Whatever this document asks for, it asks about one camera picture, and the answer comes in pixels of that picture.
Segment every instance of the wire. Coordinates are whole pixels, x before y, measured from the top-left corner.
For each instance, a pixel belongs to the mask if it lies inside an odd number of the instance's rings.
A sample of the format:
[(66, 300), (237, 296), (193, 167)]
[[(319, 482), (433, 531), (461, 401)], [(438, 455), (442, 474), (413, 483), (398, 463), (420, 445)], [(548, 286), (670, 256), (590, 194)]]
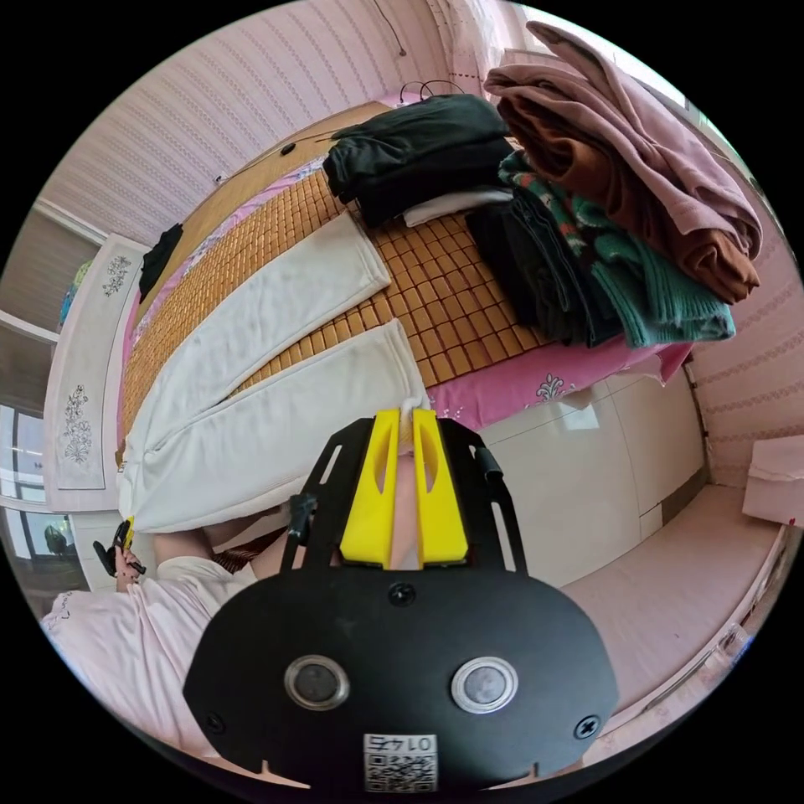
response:
[[(461, 93), (463, 95), (466, 94), (466, 91), (463, 89), (463, 87), (458, 86), (458, 84), (456, 84), (455, 81), (447, 81), (447, 80), (444, 80), (442, 78), (434, 78), (434, 79), (432, 79), (430, 81), (425, 81), (425, 83), (421, 85), (421, 89), (419, 90), (419, 100), (420, 101), (424, 100), (424, 97), (422, 95), (423, 95), (425, 89), (427, 88), (427, 86), (430, 85), (430, 84), (452, 84), (453, 86), (457, 87), (457, 89), (461, 90)], [(432, 97), (434, 94), (435, 94), (435, 92), (433, 92), (433, 90), (430, 90), (430, 97)]]
[(263, 161), (263, 159), (267, 159), (268, 157), (273, 156), (277, 151), (281, 151), (282, 148), (284, 148), (285, 145), (290, 144), (290, 142), (304, 142), (305, 140), (312, 140), (315, 139), (316, 137), (320, 137), (320, 139), (316, 139), (316, 142), (324, 142), (324, 140), (327, 140), (329, 137), (325, 137), (323, 135), (334, 134), (336, 131), (340, 131), (342, 128), (343, 126), (340, 126), (339, 128), (333, 128), (331, 131), (317, 131), (315, 134), (307, 134), (305, 137), (297, 137), (295, 140), (290, 140), (289, 142), (286, 141), (280, 142), (279, 145), (275, 145), (273, 148), (266, 151), (265, 153), (261, 153), (255, 160), (249, 162), (247, 165), (244, 165), (240, 170), (236, 171), (235, 173), (232, 173), (231, 176), (227, 176), (226, 179), (223, 182), (221, 182), (218, 186), (220, 187), (223, 184), (226, 184), (226, 182), (230, 181), (235, 176), (239, 176), (244, 170), (251, 170), (254, 167), (254, 165), (259, 165), (260, 162)]
[[(424, 87), (425, 82), (424, 81), (406, 81), (404, 84), (402, 84), (402, 89), (399, 90), (399, 103), (403, 102), (402, 101), (402, 95), (405, 94), (405, 87), (410, 86), (411, 84), (421, 84), (422, 87)], [(421, 100), (421, 90), (419, 90), (419, 100)]]
[(377, 10), (379, 11), (379, 16), (382, 17), (386, 23), (388, 23), (388, 27), (391, 29), (391, 33), (394, 35), (394, 39), (396, 39), (397, 45), (399, 45), (399, 55), (406, 56), (408, 53), (405, 50), (405, 48), (402, 47), (402, 43), (399, 41), (399, 36), (397, 36), (396, 29), (391, 24), (391, 21), (385, 16), (385, 12), (383, 11), (382, 8), (379, 7), (379, 3), (377, 2), (377, 0), (374, 0), (374, 5), (377, 7)]

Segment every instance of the yellow clip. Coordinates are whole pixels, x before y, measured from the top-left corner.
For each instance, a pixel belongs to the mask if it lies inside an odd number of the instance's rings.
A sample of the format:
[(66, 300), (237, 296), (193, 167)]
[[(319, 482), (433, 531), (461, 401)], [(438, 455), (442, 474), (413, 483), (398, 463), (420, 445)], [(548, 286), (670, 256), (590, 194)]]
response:
[(459, 564), (466, 560), (469, 544), (435, 411), (413, 411), (413, 443), (419, 568), (424, 569), (428, 564)]
[(399, 411), (381, 410), (374, 418), (352, 510), (341, 539), (344, 561), (390, 567), (394, 537)]
[(123, 537), (122, 548), (124, 550), (130, 550), (131, 542), (134, 540), (134, 517), (127, 517), (126, 523), (128, 524), (128, 530), (126, 531), (125, 537)]

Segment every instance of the curtain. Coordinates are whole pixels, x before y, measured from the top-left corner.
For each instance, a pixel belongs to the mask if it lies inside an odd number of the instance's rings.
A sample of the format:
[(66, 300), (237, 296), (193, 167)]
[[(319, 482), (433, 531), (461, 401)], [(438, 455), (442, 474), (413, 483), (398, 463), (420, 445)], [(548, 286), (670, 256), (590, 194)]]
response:
[[(450, 66), (449, 78), (465, 92), (489, 98), (483, 92), (488, 71), (500, 63), (506, 47), (505, 28), (492, 0), (427, 0), (438, 26)], [(435, 92), (446, 86), (435, 87)]]

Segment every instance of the qr code sticker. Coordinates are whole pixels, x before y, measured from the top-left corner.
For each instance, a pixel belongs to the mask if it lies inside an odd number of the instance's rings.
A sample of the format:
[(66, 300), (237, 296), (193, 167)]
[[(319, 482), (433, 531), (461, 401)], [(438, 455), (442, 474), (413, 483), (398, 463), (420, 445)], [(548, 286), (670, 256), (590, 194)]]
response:
[(365, 787), (372, 793), (431, 793), (438, 789), (434, 734), (366, 734)]

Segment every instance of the white pants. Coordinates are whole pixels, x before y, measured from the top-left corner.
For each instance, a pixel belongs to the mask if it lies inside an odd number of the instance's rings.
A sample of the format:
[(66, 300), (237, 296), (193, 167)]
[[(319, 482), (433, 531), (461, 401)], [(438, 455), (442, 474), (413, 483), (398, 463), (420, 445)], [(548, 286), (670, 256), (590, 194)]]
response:
[(165, 363), (126, 438), (120, 510), (145, 533), (225, 522), (301, 489), (329, 436), (426, 405), (397, 321), (227, 396), (284, 349), (389, 284), (348, 213), (260, 269)]

